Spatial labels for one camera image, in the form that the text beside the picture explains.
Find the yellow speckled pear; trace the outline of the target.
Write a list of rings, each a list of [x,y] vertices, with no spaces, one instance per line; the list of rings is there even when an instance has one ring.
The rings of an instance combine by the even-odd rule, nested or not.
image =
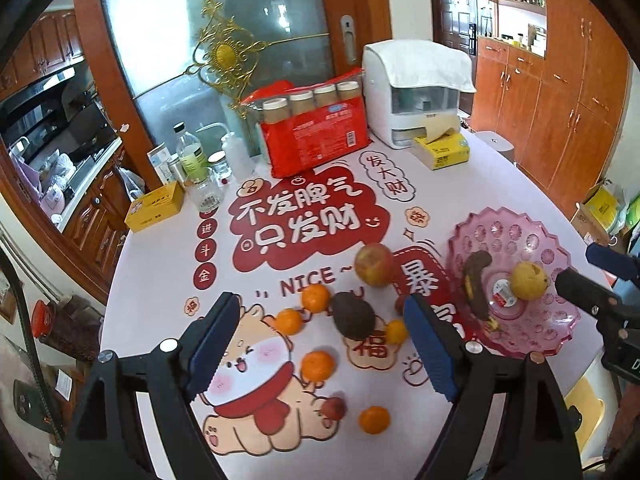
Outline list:
[[[534,301],[544,296],[549,286],[546,271],[535,263],[522,261],[514,266],[510,275],[510,289],[514,296],[525,301]]]

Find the overripe dark banana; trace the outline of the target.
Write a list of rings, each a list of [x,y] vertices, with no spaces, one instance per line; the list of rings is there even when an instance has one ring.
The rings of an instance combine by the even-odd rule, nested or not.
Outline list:
[[[483,272],[491,263],[489,252],[478,250],[469,255],[462,269],[464,313],[486,333],[495,333],[499,329],[498,321],[491,315],[489,298],[482,281]]]

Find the orange mandarin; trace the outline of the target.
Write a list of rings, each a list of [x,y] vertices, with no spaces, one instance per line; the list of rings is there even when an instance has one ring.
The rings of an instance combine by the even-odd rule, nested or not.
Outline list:
[[[298,334],[304,328],[304,324],[305,321],[300,311],[291,308],[281,310],[274,321],[276,330],[285,336]]]
[[[358,425],[365,434],[382,434],[390,426],[390,412],[382,406],[372,405],[358,416]]]
[[[389,346],[401,347],[409,338],[409,332],[401,318],[390,321],[385,327],[385,340]]]
[[[306,382],[320,384],[329,379],[335,370],[335,361],[329,352],[316,350],[308,352],[300,363],[300,372]]]
[[[331,292],[323,284],[311,284],[300,293],[300,305],[312,314],[329,309]]]

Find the small red plum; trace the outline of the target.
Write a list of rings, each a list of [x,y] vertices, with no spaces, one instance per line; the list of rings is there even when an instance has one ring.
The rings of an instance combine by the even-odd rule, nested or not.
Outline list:
[[[334,422],[342,420],[346,415],[346,412],[346,402],[340,396],[331,396],[323,402],[322,407],[320,408],[322,416],[326,419],[333,420]]]
[[[395,304],[394,304],[394,308],[396,313],[399,316],[403,316],[404,315],[404,309],[405,309],[405,302],[407,300],[408,296],[407,295],[400,295],[397,297]]]

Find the red yellow apple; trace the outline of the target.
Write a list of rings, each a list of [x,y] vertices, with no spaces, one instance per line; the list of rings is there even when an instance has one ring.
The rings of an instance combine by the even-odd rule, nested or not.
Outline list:
[[[394,255],[381,243],[364,245],[356,253],[354,269],[363,283],[372,287],[385,287],[394,278]]]

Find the dark avocado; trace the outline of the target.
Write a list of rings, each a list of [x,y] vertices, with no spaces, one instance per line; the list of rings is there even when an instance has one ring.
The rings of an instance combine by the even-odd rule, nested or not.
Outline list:
[[[363,341],[375,330],[375,313],[363,299],[352,292],[338,292],[331,299],[336,329],[346,338]]]

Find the cardboard box on floor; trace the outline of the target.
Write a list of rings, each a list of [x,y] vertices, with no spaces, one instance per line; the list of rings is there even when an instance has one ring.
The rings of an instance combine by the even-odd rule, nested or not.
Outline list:
[[[614,247],[625,229],[627,208],[623,188],[603,179],[590,188],[585,200],[576,204],[570,224],[586,245]]]

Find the pink plastic fruit bowl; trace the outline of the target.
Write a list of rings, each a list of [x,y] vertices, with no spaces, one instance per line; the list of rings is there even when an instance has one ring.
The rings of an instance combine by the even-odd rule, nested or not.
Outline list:
[[[559,239],[528,214],[472,212],[448,240],[447,270],[465,336],[504,356],[555,356],[580,314],[555,289],[570,267]]]

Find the festive printed table mat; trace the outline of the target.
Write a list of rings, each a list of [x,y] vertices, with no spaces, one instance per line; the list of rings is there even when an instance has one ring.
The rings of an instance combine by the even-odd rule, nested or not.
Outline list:
[[[218,457],[288,453],[310,442],[405,448],[442,421],[401,301],[456,307],[442,264],[434,176],[373,143],[277,179],[259,164],[198,227],[194,284],[228,278],[238,328],[200,394]]]

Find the glass jar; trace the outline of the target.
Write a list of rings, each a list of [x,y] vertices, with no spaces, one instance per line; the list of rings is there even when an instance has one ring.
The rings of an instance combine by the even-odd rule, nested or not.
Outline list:
[[[220,191],[217,182],[212,177],[190,180],[186,186],[186,195],[202,214],[214,211],[220,204]]]

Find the white countertop appliance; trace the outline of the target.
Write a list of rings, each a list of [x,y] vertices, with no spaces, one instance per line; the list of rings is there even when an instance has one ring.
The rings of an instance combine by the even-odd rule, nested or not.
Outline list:
[[[442,87],[398,89],[363,70],[362,92],[371,132],[390,148],[408,148],[442,115],[458,115],[462,92]]]

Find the white cloth on appliance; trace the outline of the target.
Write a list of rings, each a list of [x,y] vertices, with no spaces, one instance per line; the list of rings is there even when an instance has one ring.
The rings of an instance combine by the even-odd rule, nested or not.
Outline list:
[[[362,68],[398,89],[442,87],[475,93],[469,55],[423,39],[392,39],[367,44]]]

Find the white squeeze bottle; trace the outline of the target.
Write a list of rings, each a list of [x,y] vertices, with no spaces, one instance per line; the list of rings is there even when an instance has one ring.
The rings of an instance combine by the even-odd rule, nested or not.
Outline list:
[[[219,183],[226,184],[232,179],[243,182],[253,174],[255,165],[243,137],[226,124],[213,122],[198,128],[196,136],[203,144],[206,162]]]

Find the red drink bottle pack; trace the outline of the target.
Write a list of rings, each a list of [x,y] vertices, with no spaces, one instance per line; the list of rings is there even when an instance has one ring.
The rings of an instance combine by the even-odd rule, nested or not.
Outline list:
[[[273,177],[294,177],[370,144],[362,83],[355,68],[306,87],[276,81],[241,102],[258,120]]]

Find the gold door ornament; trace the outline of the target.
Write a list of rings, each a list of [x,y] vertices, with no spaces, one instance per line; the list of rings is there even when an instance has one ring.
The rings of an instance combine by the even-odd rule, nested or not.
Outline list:
[[[281,44],[329,37],[327,32],[272,41],[258,40],[232,16],[226,18],[219,0],[205,0],[202,17],[207,23],[198,30],[198,41],[192,51],[192,62],[183,75],[197,76],[202,84],[230,99],[228,107],[241,119],[247,118],[242,103],[254,73],[258,69],[260,54]]]

